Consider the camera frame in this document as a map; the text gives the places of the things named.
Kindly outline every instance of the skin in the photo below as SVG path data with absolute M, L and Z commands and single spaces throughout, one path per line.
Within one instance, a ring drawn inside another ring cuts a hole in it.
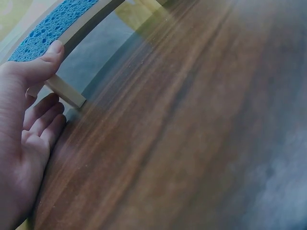
M 50 94 L 28 109 L 36 98 L 26 94 L 29 87 L 56 73 L 63 54 L 62 43 L 56 41 L 34 61 L 0 66 L 1 229 L 14 229 L 27 217 L 50 149 L 66 124 L 64 106 L 58 96 Z

